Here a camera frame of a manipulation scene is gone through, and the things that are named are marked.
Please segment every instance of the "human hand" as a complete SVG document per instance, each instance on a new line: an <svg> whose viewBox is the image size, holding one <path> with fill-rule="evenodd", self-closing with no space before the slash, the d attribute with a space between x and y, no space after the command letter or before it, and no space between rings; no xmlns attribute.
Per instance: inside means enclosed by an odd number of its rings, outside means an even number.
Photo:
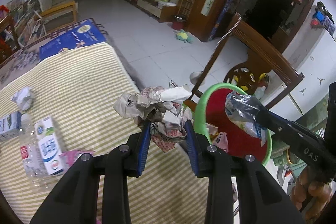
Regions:
<svg viewBox="0 0 336 224"><path fill-rule="evenodd" d="M331 187L328 184L318 181L312 181L308 189L309 183L308 166L301 172L300 176L296 179L295 187L292 188L291 200L298 210L302 207L302 202L306 200L309 193L313 198L316 198L314 204L306 212L306 220L318 217L331 198Z"/></svg>

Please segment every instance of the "plush toy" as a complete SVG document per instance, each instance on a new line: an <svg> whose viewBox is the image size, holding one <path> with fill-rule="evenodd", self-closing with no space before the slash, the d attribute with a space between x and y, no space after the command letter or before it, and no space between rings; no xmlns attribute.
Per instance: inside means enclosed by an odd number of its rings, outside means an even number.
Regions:
<svg viewBox="0 0 336 224"><path fill-rule="evenodd" d="M193 39L191 36L189 36L183 29L181 29L177 34L176 34L176 39L182 40L184 42L192 43Z"/></svg>

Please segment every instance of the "plastic bag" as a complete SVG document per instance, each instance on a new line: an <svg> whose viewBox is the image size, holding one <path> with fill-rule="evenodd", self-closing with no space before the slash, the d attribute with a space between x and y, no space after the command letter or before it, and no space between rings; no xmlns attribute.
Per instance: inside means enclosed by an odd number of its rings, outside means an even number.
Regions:
<svg viewBox="0 0 336 224"><path fill-rule="evenodd" d="M252 95L240 95L235 91L229 93L225 102L225 113L229 120L244 130L248 135L261 140L261 146L266 143L267 128L256 122L255 116L262 104Z"/></svg>

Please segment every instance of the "yellow striped fabric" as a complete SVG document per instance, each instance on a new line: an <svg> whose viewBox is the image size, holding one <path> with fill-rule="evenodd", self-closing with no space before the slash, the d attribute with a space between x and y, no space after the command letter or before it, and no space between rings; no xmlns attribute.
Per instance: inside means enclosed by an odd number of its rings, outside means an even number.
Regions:
<svg viewBox="0 0 336 224"><path fill-rule="evenodd" d="M106 43L50 57L7 85L0 91L0 117L18 110L10 98L28 85L36 94L28 113L34 121L51 115L68 150L94 150L95 155L103 155L139 131L132 119L123 119L112 107L122 93L138 90ZM29 223L48 192L31 191L19 146L17 137L1 143L0 189L18 217ZM98 216L103 182L102 176ZM180 151L162 153L151 142L142 176L128 178L132 223L203 223L207 184L207 179L194 176Z"/></svg>

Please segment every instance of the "white carton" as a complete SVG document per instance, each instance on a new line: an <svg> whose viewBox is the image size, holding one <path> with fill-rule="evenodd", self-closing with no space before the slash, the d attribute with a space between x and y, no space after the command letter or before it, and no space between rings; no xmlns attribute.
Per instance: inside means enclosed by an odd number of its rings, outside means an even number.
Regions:
<svg viewBox="0 0 336 224"><path fill-rule="evenodd" d="M21 113L15 111L0 119L0 141L17 137L21 127Z"/></svg>
<svg viewBox="0 0 336 224"><path fill-rule="evenodd" d="M35 124L37 133L39 150L43 159L43 163L49 175L56 175L64 171L64 163L60 156L62 146L57 140L56 131L53 119L45 117Z"/></svg>

